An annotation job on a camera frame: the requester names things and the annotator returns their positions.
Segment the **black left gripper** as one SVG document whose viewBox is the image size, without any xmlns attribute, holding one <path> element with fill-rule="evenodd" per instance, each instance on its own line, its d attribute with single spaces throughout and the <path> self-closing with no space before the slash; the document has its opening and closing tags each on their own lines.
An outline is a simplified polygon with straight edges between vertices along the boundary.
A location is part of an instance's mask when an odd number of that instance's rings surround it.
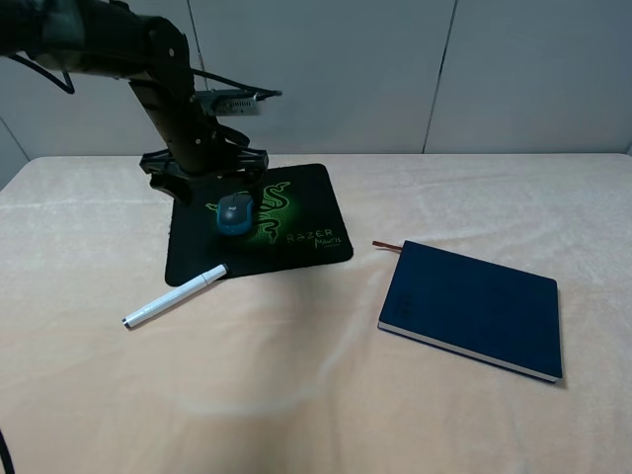
<svg viewBox="0 0 632 474">
<path fill-rule="evenodd" d="M 141 169 L 152 174 L 153 190 L 189 205 L 193 194 L 187 181 L 244 173 L 242 192 L 250 197 L 253 211 L 260 209 L 269 158 L 266 151 L 251 148 L 244 133 L 214 118 L 161 118 L 155 126 L 166 148 L 140 160 Z"/>
</svg>

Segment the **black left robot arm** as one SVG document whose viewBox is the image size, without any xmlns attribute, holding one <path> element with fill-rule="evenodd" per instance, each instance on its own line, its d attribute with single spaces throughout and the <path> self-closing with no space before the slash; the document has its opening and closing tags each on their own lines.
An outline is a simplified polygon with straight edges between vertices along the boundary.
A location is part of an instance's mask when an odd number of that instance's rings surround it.
<svg viewBox="0 0 632 474">
<path fill-rule="evenodd" d="M 233 179 L 260 206 L 268 154 L 222 125 L 217 110 L 281 92 L 192 68 L 187 37 L 169 20 L 137 15 L 123 1 L 4 1 L 1 54 L 68 94 L 73 73 L 127 81 L 166 144 L 139 163 L 152 189 L 188 205 L 195 184 Z"/>
</svg>

